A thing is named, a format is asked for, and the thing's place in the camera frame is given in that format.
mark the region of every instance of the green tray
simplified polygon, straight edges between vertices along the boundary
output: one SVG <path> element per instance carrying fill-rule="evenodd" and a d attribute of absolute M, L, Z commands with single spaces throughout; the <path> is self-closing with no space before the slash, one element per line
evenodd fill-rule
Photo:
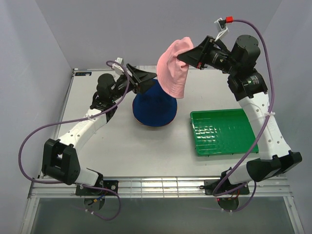
<path fill-rule="evenodd" d="M 199 156 L 242 154 L 255 140 L 243 109 L 193 111 L 191 122 Z"/>

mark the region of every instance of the metal frame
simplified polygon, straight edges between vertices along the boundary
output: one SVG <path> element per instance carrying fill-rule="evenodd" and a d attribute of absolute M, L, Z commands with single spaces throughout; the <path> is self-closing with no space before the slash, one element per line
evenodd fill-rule
<path fill-rule="evenodd" d="M 139 66 L 139 69 L 152 69 L 154 66 Z M 88 69 L 84 71 L 108 71 L 111 69 Z M 78 69 L 73 70 L 72 80 L 67 90 L 63 103 L 60 120 L 63 117 L 69 92 L 73 83 L 73 77 Z M 59 132 L 59 127 L 54 131 L 56 137 Z M 40 179 L 49 180 L 40 174 Z M 204 191 L 199 189 L 203 185 L 204 180 L 219 179 L 219 177 L 119 177 L 105 178 L 105 180 L 118 180 L 118 194 L 121 198 L 180 198 L 180 197 L 207 197 L 212 198 L 212 195 L 205 195 Z M 254 185 L 249 184 L 249 189 L 252 191 Z M 76 196 L 76 185 L 68 186 L 66 184 L 37 184 L 33 183 L 29 192 L 27 206 L 24 215 L 24 221 L 21 226 L 21 234 L 29 234 L 33 227 L 35 216 L 40 198 L 82 198 L 91 196 Z M 249 197 L 250 195 L 241 195 L 241 197 Z M 294 233 L 303 234 L 304 230 L 301 225 L 297 209 L 293 202 L 293 193 L 288 184 L 286 176 L 278 176 L 257 183 L 256 197 L 283 197 L 289 217 L 292 222 Z"/>

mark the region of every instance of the blue hat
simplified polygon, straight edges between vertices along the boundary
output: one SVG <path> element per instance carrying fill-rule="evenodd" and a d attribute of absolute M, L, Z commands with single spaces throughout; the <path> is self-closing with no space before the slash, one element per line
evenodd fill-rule
<path fill-rule="evenodd" d="M 177 111 L 176 99 L 166 94 L 158 80 L 144 94 L 137 94 L 133 100 L 133 114 L 142 124 L 161 127 L 174 120 Z"/>

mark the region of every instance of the pink bucket hat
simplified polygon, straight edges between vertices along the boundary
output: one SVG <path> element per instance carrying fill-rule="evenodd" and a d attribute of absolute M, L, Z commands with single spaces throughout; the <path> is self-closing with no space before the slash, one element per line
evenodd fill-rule
<path fill-rule="evenodd" d="M 184 87 L 189 65 L 177 59 L 183 52 L 193 49 L 189 37 L 176 40 L 163 53 L 157 63 L 157 79 L 161 88 L 173 98 L 184 97 Z"/>

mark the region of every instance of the white table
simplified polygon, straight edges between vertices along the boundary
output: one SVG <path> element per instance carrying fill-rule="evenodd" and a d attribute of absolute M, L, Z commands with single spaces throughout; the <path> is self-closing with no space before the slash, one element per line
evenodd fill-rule
<path fill-rule="evenodd" d="M 63 120 L 84 116 L 96 91 L 97 79 L 103 73 L 92 71 L 91 76 L 74 77 Z M 135 94 L 130 92 L 108 124 L 84 145 L 78 155 L 80 164 L 104 176 L 220 176 L 242 155 L 198 157 L 190 112 L 240 108 L 227 77 L 217 70 L 189 70 L 184 99 L 177 101 L 177 115 L 173 122 L 160 128 L 143 126 L 135 120 L 132 112 Z M 73 126 L 74 123 L 62 125 L 58 136 Z"/>

